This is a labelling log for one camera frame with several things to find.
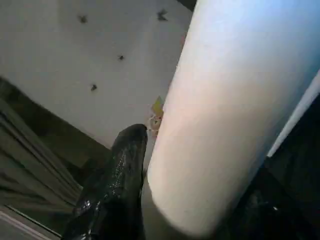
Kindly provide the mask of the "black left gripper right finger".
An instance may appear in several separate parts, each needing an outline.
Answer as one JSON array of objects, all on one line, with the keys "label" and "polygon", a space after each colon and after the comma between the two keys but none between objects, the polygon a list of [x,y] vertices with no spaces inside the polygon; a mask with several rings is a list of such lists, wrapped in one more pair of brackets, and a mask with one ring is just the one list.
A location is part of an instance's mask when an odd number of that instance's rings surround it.
[{"label": "black left gripper right finger", "polygon": [[318,240],[320,230],[262,167],[226,223],[229,240]]}]

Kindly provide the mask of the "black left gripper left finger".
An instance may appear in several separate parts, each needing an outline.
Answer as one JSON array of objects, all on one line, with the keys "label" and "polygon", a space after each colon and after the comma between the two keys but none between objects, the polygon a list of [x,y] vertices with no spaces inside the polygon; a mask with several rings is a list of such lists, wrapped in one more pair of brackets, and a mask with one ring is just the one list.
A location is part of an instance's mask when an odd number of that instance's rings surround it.
[{"label": "black left gripper left finger", "polygon": [[138,240],[148,134],[144,124],[120,131],[108,160],[85,181],[63,240]]}]

